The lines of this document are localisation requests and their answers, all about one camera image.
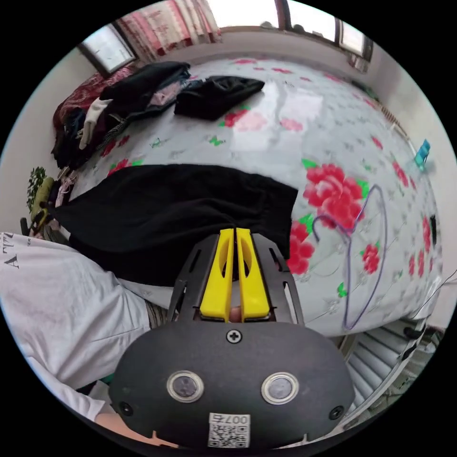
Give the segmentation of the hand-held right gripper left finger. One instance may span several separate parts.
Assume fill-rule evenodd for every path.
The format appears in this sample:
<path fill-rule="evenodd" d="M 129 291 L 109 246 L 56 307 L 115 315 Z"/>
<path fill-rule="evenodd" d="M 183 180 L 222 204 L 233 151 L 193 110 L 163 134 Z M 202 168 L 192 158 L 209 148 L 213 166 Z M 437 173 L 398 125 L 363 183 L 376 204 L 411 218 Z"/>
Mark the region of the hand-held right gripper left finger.
<path fill-rule="evenodd" d="M 234 229 L 223 229 L 219 233 L 219 240 L 199 307 L 203 319 L 229 321 L 233 256 Z"/>

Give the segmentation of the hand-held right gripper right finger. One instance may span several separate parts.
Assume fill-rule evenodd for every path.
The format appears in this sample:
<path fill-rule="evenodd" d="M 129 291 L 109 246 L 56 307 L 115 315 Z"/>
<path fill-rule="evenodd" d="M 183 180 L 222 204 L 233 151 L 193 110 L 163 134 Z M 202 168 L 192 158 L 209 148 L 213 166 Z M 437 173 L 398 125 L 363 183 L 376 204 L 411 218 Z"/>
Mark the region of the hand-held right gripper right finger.
<path fill-rule="evenodd" d="M 265 320 L 270 304 L 250 230 L 237 228 L 236 239 L 241 321 Z"/>

